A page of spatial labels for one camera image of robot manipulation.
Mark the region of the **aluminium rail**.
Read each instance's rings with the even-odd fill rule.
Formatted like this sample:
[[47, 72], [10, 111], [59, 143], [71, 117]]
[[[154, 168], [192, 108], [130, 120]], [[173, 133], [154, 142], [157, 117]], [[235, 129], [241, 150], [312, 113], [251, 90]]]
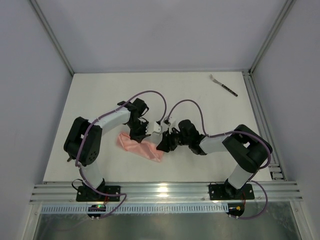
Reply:
[[260, 133], [261, 137], [271, 145], [273, 149], [270, 164], [268, 165], [271, 178], [273, 181], [286, 181], [287, 179], [280, 163], [280, 157], [277, 153], [277, 148], [272, 137], [271, 129], [268, 125], [262, 102], [254, 83], [254, 79], [249, 71], [243, 71], [242, 76], [252, 106], [258, 132]]
[[[210, 202], [208, 182], [108, 182], [120, 186], [127, 194], [126, 203], [201, 203]], [[294, 181], [263, 181], [262, 187], [252, 183], [254, 202], [264, 201], [266, 191], [270, 202], [302, 201], [303, 195]], [[76, 190], [70, 182], [48, 182], [34, 186], [30, 204], [74, 203]]]

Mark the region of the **metal fork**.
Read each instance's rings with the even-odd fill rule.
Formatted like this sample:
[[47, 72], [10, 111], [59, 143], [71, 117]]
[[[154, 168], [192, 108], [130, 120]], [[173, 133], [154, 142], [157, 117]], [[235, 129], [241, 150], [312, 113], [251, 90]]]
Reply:
[[212, 74], [209, 75], [209, 78], [216, 84], [218, 84], [219, 86], [221, 86], [223, 89], [225, 89], [226, 91], [228, 91], [229, 93], [231, 93], [233, 96], [238, 97], [238, 94], [235, 93], [233, 90], [231, 90], [229, 87], [227, 87], [226, 85], [224, 85], [223, 83], [219, 82], [216, 78], [214, 78], [214, 76]]

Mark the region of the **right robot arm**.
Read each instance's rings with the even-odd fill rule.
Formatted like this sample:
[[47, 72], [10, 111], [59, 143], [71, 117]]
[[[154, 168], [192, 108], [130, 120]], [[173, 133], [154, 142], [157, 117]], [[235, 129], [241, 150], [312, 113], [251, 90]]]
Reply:
[[190, 120], [182, 120], [178, 128], [173, 127], [162, 133], [156, 149], [169, 153], [178, 146], [187, 146], [195, 155], [206, 156], [227, 152], [237, 165], [223, 184], [209, 187], [211, 200], [239, 200], [247, 192], [247, 182], [263, 167], [273, 152], [272, 146], [244, 124], [233, 131], [208, 136], [199, 133]]

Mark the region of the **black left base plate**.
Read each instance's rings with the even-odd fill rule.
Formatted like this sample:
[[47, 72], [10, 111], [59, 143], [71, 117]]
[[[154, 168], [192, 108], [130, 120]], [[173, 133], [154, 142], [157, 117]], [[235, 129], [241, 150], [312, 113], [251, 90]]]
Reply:
[[[119, 185], [102, 185], [99, 189], [99, 192], [108, 194], [108, 195], [117, 195], [121, 193], [121, 187]], [[119, 196], [105, 196], [98, 194], [93, 191], [90, 187], [82, 185], [78, 187], [77, 202], [119, 202]]]

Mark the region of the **controller board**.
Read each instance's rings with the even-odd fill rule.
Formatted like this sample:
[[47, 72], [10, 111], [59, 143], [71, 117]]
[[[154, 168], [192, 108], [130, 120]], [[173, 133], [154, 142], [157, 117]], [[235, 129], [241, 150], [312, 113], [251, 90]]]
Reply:
[[93, 204], [88, 207], [87, 215], [91, 219], [100, 218], [106, 213], [106, 206], [104, 204]]
[[227, 215], [229, 217], [239, 218], [243, 215], [245, 206], [243, 204], [228, 204]]

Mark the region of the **left frame post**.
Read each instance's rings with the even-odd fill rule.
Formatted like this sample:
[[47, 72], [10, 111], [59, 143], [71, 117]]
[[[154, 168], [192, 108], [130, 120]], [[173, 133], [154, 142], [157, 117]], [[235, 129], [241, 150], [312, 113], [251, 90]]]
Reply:
[[68, 60], [65, 51], [63, 50], [61, 44], [59, 43], [49, 21], [47, 20], [41, 6], [39, 5], [37, 0], [28, 0], [32, 10], [34, 11], [36, 17], [38, 18], [40, 24], [42, 25], [45, 33], [47, 34], [49, 40], [51, 41], [53, 47], [55, 48], [57, 54], [59, 55], [61, 61], [63, 62], [64, 66], [67, 68], [69, 74], [73, 77], [75, 71], [73, 70], [70, 61]]

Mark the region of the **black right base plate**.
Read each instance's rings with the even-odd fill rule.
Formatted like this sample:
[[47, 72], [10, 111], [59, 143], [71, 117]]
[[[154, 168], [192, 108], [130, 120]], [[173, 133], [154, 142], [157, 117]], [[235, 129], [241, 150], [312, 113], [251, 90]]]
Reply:
[[253, 186], [246, 183], [242, 188], [237, 189], [231, 184], [224, 183], [210, 183], [208, 185], [209, 198], [212, 201], [224, 201], [224, 200], [254, 200], [255, 194]]

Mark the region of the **frame post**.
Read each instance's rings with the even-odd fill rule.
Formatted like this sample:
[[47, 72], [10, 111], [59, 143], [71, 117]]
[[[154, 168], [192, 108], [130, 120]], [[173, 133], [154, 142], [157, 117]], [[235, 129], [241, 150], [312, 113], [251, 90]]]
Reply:
[[277, 14], [271, 28], [269, 29], [266, 38], [264, 39], [257, 55], [255, 56], [253, 63], [248, 70], [249, 74], [252, 75], [263, 59], [264, 55], [270, 48], [273, 40], [276, 38], [279, 30], [281, 29], [283, 23], [285, 22], [287, 16], [291, 12], [293, 6], [295, 5], [296, 0], [285, 0], [283, 6], [281, 7], [279, 13]]
[[38, 18], [40, 24], [42, 25], [45, 33], [47, 34], [49, 40], [51, 41], [53, 47], [55, 48], [57, 54], [59, 55], [61, 61], [63, 62], [64, 66], [67, 68], [69, 74], [73, 77], [75, 71], [73, 70], [70, 61], [68, 60], [65, 51], [63, 50], [61, 44], [59, 43], [49, 21], [47, 20], [41, 6], [39, 5], [37, 0], [28, 0], [32, 10], [34, 11], [36, 17]]

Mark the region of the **right frame post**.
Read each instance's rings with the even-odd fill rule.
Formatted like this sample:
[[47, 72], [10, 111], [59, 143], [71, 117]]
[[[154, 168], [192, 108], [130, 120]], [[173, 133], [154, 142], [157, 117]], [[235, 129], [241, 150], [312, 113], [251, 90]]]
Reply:
[[279, 13], [277, 14], [271, 28], [269, 29], [266, 38], [264, 39], [257, 55], [255, 56], [253, 63], [248, 70], [249, 74], [252, 75], [263, 59], [264, 55], [270, 48], [273, 40], [276, 38], [279, 30], [281, 29], [283, 23], [285, 22], [287, 16], [291, 12], [293, 6], [295, 5], [296, 0], [285, 0], [283, 6], [281, 7]]

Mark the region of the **aluminium front rail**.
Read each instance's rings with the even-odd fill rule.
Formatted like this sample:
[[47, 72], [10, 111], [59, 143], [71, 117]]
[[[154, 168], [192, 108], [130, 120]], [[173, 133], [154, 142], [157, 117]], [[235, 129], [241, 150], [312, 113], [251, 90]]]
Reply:
[[[201, 203], [210, 202], [208, 182], [108, 182], [120, 186], [127, 194], [126, 203]], [[302, 201], [303, 195], [294, 181], [263, 181], [262, 187], [252, 183], [254, 202], [264, 201], [266, 191], [270, 202]], [[34, 186], [30, 204], [74, 203], [76, 190], [70, 182], [48, 182]]]

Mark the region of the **aluminium right side rail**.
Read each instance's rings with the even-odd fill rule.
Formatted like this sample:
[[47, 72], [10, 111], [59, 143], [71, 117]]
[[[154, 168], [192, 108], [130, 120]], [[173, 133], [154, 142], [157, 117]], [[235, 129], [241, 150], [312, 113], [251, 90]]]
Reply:
[[271, 178], [273, 181], [286, 181], [287, 179], [280, 163], [280, 157], [277, 153], [277, 148], [272, 137], [271, 129], [268, 125], [262, 102], [254, 83], [254, 79], [249, 71], [243, 71], [242, 76], [252, 106], [258, 132], [260, 133], [261, 137], [271, 145], [273, 149], [270, 164], [268, 165]]

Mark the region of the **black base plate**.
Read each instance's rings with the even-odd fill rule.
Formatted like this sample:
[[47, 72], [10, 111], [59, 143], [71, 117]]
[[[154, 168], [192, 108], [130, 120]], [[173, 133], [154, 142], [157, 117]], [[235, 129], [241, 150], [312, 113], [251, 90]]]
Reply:
[[224, 200], [254, 200], [255, 194], [253, 186], [246, 183], [242, 188], [237, 189], [231, 184], [224, 183], [210, 183], [208, 185], [209, 198], [212, 201], [224, 201]]
[[[119, 185], [102, 185], [99, 189], [99, 192], [108, 194], [108, 195], [117, 195], [121, 193], [121, 187]], [[78, 187], [77, 202], [119, 202], [119, 196], [105, 196], [98, 194], [93, 191], [90, 187], [82, 185]]]

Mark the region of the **pink satin napkin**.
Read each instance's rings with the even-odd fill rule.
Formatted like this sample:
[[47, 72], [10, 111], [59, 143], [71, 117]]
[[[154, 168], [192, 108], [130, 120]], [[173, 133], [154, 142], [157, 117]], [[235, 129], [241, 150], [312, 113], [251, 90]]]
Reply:
[[142, 140], [142, 142], [139, 143], [132, 140], [129, 134], [125, 132], [122, 132], [117, 136], [116, 145], [126, 152], [157, 163], [162, 161], [164, 155], [163, 151], [157, 150], [155, 143], [146, 140]]

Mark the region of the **left controller board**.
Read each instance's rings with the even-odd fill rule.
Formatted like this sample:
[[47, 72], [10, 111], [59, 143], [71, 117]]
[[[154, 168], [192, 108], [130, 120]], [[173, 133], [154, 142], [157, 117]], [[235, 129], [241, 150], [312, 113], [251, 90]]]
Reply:
[[91, 219], [100, 218], [106, 213], [106, 206], [104, 204], [93, 204], [88, 207], [87, 215]]

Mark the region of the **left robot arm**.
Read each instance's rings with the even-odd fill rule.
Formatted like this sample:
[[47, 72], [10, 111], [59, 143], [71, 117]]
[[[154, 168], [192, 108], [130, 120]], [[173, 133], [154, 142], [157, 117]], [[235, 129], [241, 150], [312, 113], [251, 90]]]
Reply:
[[143, 119], [149, 107], [142, 99], [133, 102], [119, 102], [113, 110], [97, 117], [86, 119], [77, 117], [67, 135], [63, 150], [69, 159], [75, 160], [84, 185], [94, 193], [102, 193], [104, 178], [99, 172], [96, 160], [100, 153], [102, 136], [114, 128], [126, 125], [129, 127], [131, 140], [141, 143], [148, 137], [149, 122]]

